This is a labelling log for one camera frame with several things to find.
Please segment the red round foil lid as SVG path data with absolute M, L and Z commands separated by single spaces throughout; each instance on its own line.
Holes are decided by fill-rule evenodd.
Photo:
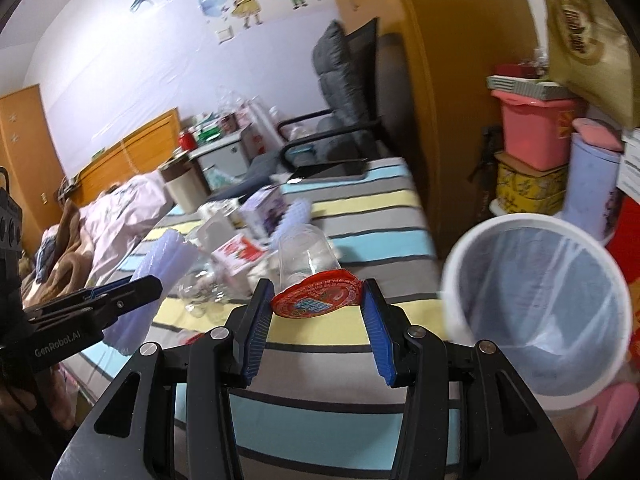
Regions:
M 271 300 L 281 318 L 316 318 L 360 303 L 362 281 L 345 269 L 323 271 L 305 278 Z

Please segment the wooden wardrobe door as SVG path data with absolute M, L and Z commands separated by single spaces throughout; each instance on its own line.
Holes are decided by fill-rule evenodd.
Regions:
M 10 176 L 11 196 L 23 211 L 23 249 L 32 256 L 43 232 L 60 222 L 58 187 L 64 172 L 36 84 L 2 96 L 0 114 L 1 165 Z

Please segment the lavender cylinder container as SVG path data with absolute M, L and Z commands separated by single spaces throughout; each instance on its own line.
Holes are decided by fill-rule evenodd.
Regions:
M 605 242 L 620 211 L 616 186 L 623 144 L 613 129 L 590 118 L 576 118 L 562 219 Z

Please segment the clear plastic cup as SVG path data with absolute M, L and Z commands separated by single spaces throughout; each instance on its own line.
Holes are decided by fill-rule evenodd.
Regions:
M 311 224 L 299 224 L 286 231 L 278 243 L 280 290 L 311 275 L 341 267 L 330 241 Z

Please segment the pink bed blanket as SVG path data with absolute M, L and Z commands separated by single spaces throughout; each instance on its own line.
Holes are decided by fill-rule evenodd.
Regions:
M 41 237 L 35 270 L 23 281 L 24 306 L 103 284 L 172 206 L 157 170 L 136 174 L 87 206 L 66 200 L 61 221 Z

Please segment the yellow floral tin box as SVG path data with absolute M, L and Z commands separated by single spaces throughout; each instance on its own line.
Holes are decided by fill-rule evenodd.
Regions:
M 497 161 L 497 203 L 507 214 L 548 214 L 563 208 L 568 166 L 540 171 L 505 151 Z

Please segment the white bedside cabinet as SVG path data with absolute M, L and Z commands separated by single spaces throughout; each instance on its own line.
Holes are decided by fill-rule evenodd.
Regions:
M 237 132 L 209 142 L 189 154 L 190 161 L 197 164 L 211 188 L 220 178 L 242 180 L 250 169 L 250 163 L 258 155 L 256 148 L 250 148 L 247 142 L 254 133 L 249 125 Z

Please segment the red white milk carton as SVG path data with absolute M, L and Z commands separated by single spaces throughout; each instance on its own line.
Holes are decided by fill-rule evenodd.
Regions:
M 228 278 L 245 276 L 266 255 L 262 246 L 242 233 L 235 234 L 213 251 L 214 259 L 222 266 Z

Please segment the black smartphone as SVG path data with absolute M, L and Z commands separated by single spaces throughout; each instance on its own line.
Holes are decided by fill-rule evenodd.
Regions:
M 320 162 L 300 166 L 294 170 L 290 181 L 294 180 L 348 180 L 361 179 L 368 171 L 365 159 L 347 159 L 339 162 Z

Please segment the white foam fruit net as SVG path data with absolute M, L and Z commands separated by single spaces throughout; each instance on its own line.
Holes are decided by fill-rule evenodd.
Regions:
M 274 230 L 270 238 L 270 249 L 277 250 L 280 239 L 294 226 L 307 224 L 311 219 L 311 202 L 306 198 L 296 198 L 288 205 L 288 209 L 281 218 L 278 226 Z

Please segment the purple milk carton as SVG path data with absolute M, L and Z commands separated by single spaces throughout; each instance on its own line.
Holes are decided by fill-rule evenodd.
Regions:
M 288 210 L 280 188 L 263 186 L 240 207 L 240 216 L 257 238 L 269 238 Z

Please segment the white plastic yogurt cup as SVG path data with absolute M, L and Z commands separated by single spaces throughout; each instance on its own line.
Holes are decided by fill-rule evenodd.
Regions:
M 219 209 L 205 205 L 198 210 L 202 222 L 189 234 L 189 240 L 210 254 L 238 234 L 231 220 Z

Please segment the white round trash bin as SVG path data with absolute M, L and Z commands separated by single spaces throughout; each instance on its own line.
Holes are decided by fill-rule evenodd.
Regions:
M 448 338 L 494 342 L 548 412 L 587 403 L 625 362 L 632 307 L 622 271 L 560 218 L 505 214 L 474 226 L 446 258 L 440 298 Z

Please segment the wooden headboard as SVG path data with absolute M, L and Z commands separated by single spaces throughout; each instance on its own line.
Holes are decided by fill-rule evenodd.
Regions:
M 68 196 L 85 206 L 113 184 L 154 171 L 178 148 L 179 133 L 179 113 L 172 108 L 99 154 L 76 176 Z

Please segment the striped flat gift box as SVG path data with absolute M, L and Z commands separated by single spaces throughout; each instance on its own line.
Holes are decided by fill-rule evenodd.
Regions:
M 576 99 L 575 93 L 551 80 L 491 75 L 486 78 L 489 90 L 528 96 L 539 101 Z

